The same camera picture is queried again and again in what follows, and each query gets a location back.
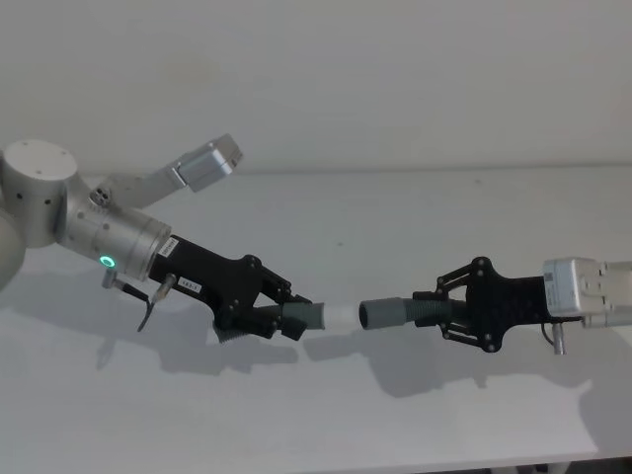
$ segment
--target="cable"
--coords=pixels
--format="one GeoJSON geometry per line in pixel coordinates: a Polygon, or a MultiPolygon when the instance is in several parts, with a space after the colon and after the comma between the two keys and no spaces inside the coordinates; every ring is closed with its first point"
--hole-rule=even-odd
{"type": "Polygon", "coordinates": [[[542,336],[544,336],[544,339],[546,339],[546,342],[549,343],[551,346],[555,346],[555,343],[553,342],[551,337],[546,333],[546,328],[544,327],[544,323],[542,323],[540,327],[542,329],[542,336]]]}

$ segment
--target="white label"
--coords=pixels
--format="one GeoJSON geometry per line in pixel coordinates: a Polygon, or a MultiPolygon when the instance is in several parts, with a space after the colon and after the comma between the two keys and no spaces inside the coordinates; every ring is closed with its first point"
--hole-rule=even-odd
{"type": "Polygon", "coordinates": [[[163,245],[162,248],[158,251],[158,254],[162,255],[165,258],[169,257],[173,253],[173,251],[176,250],[176,247],[179,243],[180,241],[178,239],[169,237],[169,240],[165,242],[165,245],[163,245]]]}
{"type": "Polygon", "coordinates": [[[190,279],[184,278],[183,276],[181,276],[180,279],[178,280],[178,285],[194,293],[201,292],[201,284],[197,284],[194,281],[191,281],[190,279]]]}

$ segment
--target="white wall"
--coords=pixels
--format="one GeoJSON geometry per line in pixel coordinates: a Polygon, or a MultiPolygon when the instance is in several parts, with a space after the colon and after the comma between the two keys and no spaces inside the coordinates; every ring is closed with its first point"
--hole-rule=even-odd
{"type": "Polygon", "coordinates": [[[0,145],[148,170],[632,161],[629,0],[4,0],[0,145]]]}

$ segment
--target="white tabletop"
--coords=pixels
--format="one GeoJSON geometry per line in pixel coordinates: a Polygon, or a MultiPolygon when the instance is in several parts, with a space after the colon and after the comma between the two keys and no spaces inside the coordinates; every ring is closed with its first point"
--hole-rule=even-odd
{"type": "Polygon", "coordinates": [[[539,328],[502,351],[356,305],[434,289],[479,255],[507,277],[569,255],[632,258],[632,169],[235,176],[148,209],[227,257],[252,253],[328,303],[329,329],[224,346],[174,294],[142,305],[103,269],[30,251],[0,295],[2,471],[405,473],[614,456],[632,447],[632,331],[539,328]]]}

